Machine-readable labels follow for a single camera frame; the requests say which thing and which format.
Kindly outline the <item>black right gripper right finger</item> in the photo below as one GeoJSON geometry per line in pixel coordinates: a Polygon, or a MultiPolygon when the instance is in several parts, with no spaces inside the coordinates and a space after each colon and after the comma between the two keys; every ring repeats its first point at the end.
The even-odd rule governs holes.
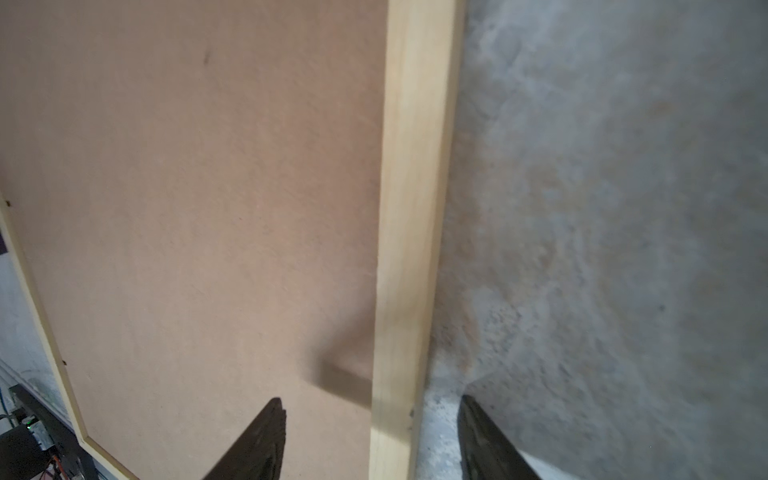
{"type": "Polygon", "coordinates": [[[457,415],[463,480],[540,480],[501,429],[470,395],[457,415]]]}

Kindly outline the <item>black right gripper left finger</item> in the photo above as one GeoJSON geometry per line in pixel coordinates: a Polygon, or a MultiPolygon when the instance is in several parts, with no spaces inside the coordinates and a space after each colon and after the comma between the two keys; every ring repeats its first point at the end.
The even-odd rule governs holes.
{"type": "Polygon", "coordinates": [[[203,479],[278,480],[286,443],[286,421],[281,399],[270,399],[203,479]]]}

